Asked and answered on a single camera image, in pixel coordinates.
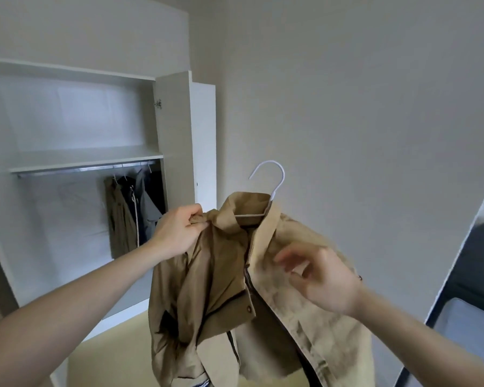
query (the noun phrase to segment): white cabinet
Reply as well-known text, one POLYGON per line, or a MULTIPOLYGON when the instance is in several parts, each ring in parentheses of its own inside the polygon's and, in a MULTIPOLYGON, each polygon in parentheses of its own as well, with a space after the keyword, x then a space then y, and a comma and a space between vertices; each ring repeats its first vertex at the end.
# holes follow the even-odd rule
MULTIPOLYGON (((111 260, 106 176, 149 161, 161 167, 168 208, 216 208, 215 128, 215 87, 189 71, 152 78, 0 61, 0 262, 19 305, 111 260)), ((94 334, 146 309, 150 281, 94 334)))

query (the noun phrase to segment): wardrobe shelf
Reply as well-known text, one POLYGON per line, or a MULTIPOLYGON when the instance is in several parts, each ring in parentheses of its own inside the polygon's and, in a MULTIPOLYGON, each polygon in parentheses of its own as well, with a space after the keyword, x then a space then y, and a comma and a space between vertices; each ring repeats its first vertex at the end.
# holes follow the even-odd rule
POLYGON ((59 169, 105 166, 161 159, 158 147, 151 145, 108 148, 61 149, 19 153, 12 174, 59 169))

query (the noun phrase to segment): beige jacket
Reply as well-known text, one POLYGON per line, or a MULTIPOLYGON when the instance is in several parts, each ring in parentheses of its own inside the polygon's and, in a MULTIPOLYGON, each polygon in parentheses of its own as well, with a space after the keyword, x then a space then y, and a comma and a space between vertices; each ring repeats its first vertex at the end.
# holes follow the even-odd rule
MULTIPOLYGON (((269 195, 236 192, 196 244, 154 268, 149 325, 153 371, 162 387, 215 387, 284 377, 303 366, 311 385, 374 386, 371 334, 293 289, 272 262, 293 241, 335 246, 281 213, 269 195)), ((351 263, 339 257, 351 269, 351 263)))

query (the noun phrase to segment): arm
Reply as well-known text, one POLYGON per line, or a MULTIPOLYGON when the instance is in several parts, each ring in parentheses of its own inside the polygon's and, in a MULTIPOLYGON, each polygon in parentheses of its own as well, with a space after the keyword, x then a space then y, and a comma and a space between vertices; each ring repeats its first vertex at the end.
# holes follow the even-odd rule
POLYGON ((484 363, 367 289, 333 250, 293 243, 275 257, 305 298, 359 320, 425 387, 484 386, 484 363), (293 272, 304 261, 302 275, 293 272))
POLYGON ((18 309, 0 321, 0 386, 31 386, 56 369, 122 295, 160 261, 181 254, 206 228, 199 204, 170 211, 145 245, 18 309))

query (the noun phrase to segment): hand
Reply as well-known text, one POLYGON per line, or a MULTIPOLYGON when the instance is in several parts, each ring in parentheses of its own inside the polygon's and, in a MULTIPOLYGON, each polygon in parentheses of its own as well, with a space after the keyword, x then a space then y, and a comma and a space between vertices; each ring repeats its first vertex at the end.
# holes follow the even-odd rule
POLYGON ((274 258, 290 273, 290 283, 306 299, 326 311, 354 316, 364 290, 361 279, 326 247, 292 243, 274 258), (293 272, 308 261, 303 274, 293 272))
POLYGON ((208 222, 190 224, 193 214, 202 214, 200 204, 181 206, 168 211, 158 221, 148 245, 158 250, 161 260, 183 254, 208 227, 208 222))

